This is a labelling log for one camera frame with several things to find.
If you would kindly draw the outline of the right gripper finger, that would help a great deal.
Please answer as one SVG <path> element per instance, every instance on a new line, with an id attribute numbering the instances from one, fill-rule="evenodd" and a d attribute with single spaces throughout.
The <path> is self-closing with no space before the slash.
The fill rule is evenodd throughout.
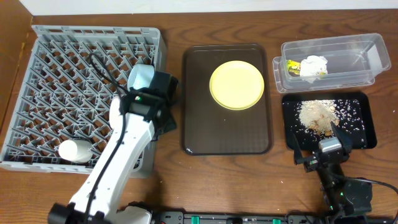
<path id="1" fill-rule="evenodd" d="M 293 134 L 292 139 L 293 139 L 293 149 L 294 149 L 294 163 L 295 165 L 303 164 L 303 156 L 296 135 Z"/>
<path id="2" fill-rule="evenodd" d="M 331 122 L 330 124 L 333 134 L 339 140 L 341 147 L 344 149 L 345 152 L 351 152 L 353 149 L 352 140 L 349 138 L 348 135 L 346 135 L 342 130 L 340 130 L 334 122 Z"/>

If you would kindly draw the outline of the light blue bowl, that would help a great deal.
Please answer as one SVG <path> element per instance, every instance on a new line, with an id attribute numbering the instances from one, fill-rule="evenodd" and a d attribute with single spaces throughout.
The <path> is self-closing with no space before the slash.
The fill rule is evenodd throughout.
<path id="1" fill-rule="evenodd" d="M 155 70 L 152 65 L 136 64 L 129 74 L 127 89 L 140 90 L 141 88 L 149 88 L 154 73 Z"/>

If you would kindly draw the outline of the white napkin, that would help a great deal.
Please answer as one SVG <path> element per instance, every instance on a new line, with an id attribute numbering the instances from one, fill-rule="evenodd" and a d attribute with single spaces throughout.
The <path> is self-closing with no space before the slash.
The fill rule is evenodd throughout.
<path id="1" fill-rule="evenodd" d="M 300 77 L 309 83 L 313 83 L 316 79 L 321 79 L 328 74 L 328 60 L 323 56 L 311 55 L 300 63 Z"/>

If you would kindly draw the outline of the green snack wrapper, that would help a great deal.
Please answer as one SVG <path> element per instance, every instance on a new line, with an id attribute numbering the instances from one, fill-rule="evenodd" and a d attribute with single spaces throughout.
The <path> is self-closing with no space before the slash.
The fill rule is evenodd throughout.
<path id="1" fill-rule="evenodd" d="M 301 63 L 294 60 L 287 60 L 287 70 L 290 76 L 300 76 Z"/>

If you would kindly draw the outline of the white paper cup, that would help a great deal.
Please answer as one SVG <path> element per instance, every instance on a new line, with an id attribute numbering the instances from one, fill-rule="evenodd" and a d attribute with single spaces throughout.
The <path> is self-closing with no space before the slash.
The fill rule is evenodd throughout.
<path id="1" fill-rule="evenodd" d="M 92 144 L 89 141 L 69 139 L 61 143 L 58 153 L 62 159 L 70 162 L 86 163 L 93 156 L 91 147 Z"/>

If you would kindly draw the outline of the white pink bowl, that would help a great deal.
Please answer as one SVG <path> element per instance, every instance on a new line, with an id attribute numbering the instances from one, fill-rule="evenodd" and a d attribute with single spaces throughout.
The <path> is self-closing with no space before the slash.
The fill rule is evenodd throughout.
<path id="1" fill-rule="evenodd" d="M 109 125 L 112 129 L 120 129 L 123 121 L 121 117 L 121 112 L 119 110 L 121 99 L 115 96 L 110 104 L 109 108 Z"/>

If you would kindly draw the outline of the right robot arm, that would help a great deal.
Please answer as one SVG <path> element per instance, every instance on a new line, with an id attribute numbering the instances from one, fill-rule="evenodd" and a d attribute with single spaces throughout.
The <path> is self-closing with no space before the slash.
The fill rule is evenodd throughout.
<path id="1" fill-rule="evenodd" d="M 294 163 L 302 164 L 306 172 L 315 171 L 320 178 L 325 202 L 331 209 L 323 217 L 323 223 L 340 222 L 347 217 L 364 222 L 365 214 L 372 210 L 372 184 L 344 175 L 341 164 L 349 159 L 353 142 L 334 123 L 331 129 L 333 137 L 320 141 L 319 149 L 307 157 L 303 157 L 298 139 L 292 134 Z"/>

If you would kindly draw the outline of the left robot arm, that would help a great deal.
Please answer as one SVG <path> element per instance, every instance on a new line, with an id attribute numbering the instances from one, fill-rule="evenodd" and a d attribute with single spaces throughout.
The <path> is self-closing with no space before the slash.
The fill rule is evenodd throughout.
<path id="1" fill-rule="evenodd" d="M 91 174 L 68 205 L 55 203 L 48 223 L 150 223 L 152 212 L 141 205 L 118 209 L 122 192 L 147 145 L 175 129 L 172 94 L 158 89 L 131 90 L 113 98 L 109 121 L 113 132 Z"/>

